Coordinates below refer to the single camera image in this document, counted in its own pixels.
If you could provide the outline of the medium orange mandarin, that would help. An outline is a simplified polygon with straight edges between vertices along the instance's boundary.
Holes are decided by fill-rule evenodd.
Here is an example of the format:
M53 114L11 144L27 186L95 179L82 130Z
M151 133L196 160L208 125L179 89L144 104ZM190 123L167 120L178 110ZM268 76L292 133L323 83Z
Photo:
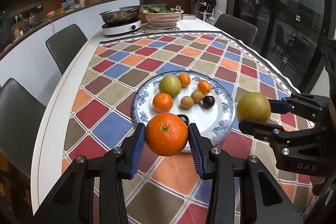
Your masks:
M153 98L153 108L158 113L165 113L173 106L173 99L167 93L158 93Z

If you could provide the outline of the pink colander basket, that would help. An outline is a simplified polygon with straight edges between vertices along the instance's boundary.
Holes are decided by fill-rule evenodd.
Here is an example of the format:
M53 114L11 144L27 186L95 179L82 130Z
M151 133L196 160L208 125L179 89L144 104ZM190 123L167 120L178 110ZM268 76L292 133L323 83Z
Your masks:
M152 13L147 10L142 12L146 21L154 28L169 28L176 26L177 22L181 19L183 10L177 10L174 12L160 12Z

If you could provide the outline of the white storage box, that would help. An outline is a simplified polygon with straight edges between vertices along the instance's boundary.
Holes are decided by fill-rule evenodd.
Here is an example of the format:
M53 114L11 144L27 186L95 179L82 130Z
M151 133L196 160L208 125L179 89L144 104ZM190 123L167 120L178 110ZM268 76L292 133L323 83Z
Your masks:
M195 20L195 15L193 14L182 14L181 20Z

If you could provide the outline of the dark plum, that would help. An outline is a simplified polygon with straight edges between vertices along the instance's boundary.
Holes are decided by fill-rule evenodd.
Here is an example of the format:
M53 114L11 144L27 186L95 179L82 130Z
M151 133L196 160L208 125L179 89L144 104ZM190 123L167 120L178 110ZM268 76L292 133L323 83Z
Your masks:
M203 99L201 100L201 106L204 109L210 109L214 106L215 104L215 98L213 96L204 96Z
M183 120L186 126L189 125L189 118L185 114L178 114L178 117L181 118L181 120Z

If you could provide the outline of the white induction cooker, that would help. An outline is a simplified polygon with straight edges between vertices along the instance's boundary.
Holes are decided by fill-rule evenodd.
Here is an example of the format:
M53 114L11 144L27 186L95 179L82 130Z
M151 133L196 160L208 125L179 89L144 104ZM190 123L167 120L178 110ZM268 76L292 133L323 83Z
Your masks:
M102 32L106 36L122 35L134 32L141 28L141 20L129 20L127 22L113 22L102 25Z

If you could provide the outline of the wooden counter shelf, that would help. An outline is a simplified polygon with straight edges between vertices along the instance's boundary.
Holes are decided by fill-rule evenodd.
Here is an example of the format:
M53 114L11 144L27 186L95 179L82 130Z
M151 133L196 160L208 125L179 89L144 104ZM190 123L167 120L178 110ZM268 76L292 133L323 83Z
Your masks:
M8 42L7 46L1 47L1 58L3 59L10 51L12 51L19 43L21 43L24 39L28 38L41 28L45 27L46 25L55 22L56 20L59 20L67 15L70 15L74 12L78 12L87 8L91 8L97 5L106 4L109 2L113 2L117 0L97 0L97 1L89 1L84 7L80 7L78 9L74 9L73 11L66 12L64 14L58 15L55 14L51 18L47 19L46 22L43 22L39 24L38 26L32 28L30 31L28 31L26 28L24 28L24 35L17 38L12 39L10 42ZM42 11L56 11L57 9L60 9L61 4L60 0L1 0L1 4L5 5L5 10L9 12L9 15L11 18L14 18L16 15L19 15L21 11L27 11L29 14L31 14L31 11L34 7L42 7Z

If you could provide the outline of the small orange mandarin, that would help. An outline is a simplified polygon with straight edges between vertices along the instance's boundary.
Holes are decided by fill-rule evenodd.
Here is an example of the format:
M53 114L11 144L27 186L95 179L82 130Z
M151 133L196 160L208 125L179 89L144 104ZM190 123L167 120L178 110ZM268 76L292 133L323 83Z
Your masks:
M189 84L191 83L191 79L190 76L187 73L181 73L178 76L178 79L181 83L181 87L186 88L189 86Z

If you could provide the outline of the orange persimmon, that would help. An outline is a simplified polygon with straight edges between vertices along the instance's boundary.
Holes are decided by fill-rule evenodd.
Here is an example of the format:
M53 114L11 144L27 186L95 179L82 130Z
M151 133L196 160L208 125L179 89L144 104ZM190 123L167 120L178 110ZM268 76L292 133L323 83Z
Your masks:
M198 91L200 91L203 95L209 94L211 91L211 85L206 80L200 80L198 82Z

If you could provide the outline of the green leafy vegetables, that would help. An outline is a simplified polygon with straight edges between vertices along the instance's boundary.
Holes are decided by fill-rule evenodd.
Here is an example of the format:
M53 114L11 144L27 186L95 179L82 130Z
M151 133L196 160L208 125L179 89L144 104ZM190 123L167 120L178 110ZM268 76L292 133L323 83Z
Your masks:
M142 9L144 11L147 11L147 13L152 14L159 14L159 13L174 13L174 12L181 12L181 9L176 8L170 8L166 4L157 4L157 5L143 5Z

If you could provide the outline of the large orange with stem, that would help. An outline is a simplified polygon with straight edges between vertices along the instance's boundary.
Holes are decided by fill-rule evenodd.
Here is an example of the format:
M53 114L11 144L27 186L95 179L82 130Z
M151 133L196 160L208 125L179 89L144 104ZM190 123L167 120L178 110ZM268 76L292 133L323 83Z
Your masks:
M145 140L147 146L155 154L159 156L174 156L180 153L187 145L187 125L174 114L158 114L148 122Z

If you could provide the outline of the yellow pear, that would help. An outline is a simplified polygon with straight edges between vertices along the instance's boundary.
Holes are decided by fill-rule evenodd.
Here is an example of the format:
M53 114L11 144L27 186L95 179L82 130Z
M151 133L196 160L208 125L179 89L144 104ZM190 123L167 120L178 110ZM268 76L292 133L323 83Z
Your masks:
M270 118L271 107L264 94L253 92L240 98L236 112L238 122L248 119L266 123Z

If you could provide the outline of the dark chair right side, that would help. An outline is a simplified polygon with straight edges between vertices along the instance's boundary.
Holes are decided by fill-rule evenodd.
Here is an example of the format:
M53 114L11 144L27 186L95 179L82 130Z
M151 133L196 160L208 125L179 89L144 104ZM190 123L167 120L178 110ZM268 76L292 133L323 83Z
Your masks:
M228 14L219 16L214 26L235 39L241 40L249 47L252 46L258 32L253 24Z

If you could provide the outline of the stroller with pink item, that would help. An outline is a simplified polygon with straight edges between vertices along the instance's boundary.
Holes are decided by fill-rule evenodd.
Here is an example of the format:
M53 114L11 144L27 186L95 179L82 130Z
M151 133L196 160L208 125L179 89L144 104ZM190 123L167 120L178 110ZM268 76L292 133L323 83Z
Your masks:
M202 21L209 21L214 18L214 10L217 0L193 0L195 3L196 16Z

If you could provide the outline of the dark chair near left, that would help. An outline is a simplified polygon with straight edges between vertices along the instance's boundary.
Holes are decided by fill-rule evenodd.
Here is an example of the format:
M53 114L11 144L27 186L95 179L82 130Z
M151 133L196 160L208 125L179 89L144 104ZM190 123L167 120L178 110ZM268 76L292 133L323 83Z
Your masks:
M27 177L46 107L18 81L8 79L0 95L1 153Z

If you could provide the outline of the colourful checkered tablecloth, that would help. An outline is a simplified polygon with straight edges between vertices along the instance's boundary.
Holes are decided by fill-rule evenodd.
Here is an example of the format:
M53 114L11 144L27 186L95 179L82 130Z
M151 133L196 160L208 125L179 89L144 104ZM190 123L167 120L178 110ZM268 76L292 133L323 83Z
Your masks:
M259 92L280 100L293 87L270 69L258 55L224 34L181 32L101 42L90 60L70 112L62 167L77 156L95 158L121 144L138 122L154 115L153 98L163 74L187 73L191 83L174 98L171 112L185 114L224 151L242 159L256 155L302 214L314 200L308 176L276 168L269 145L243 135L238 123L226 124L221 113L229 96L237 104L242 96ZM181 99L206 80L215 104L201 102L189 110ZM210 201L211 182L195 172L192 156L181 152L161 157L144 148L138 172L123 182L130 223L203 223Z

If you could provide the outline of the green pear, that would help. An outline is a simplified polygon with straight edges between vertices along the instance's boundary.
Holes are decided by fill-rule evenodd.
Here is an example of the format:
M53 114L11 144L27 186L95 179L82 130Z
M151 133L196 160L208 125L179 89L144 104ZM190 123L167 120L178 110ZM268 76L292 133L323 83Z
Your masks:
M172 98L176 97L181 92L181 89L180 80L173 75L163 77L159 83L159 91L169 94Z

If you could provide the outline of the small brown kiwi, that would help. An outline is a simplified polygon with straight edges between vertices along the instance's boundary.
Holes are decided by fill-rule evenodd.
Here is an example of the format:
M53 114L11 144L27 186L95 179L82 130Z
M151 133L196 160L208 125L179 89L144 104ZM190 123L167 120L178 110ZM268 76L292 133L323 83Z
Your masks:
M199 103L204 98L204 94L199 90L196 90L191 94L191 98L193 99L194 103Z

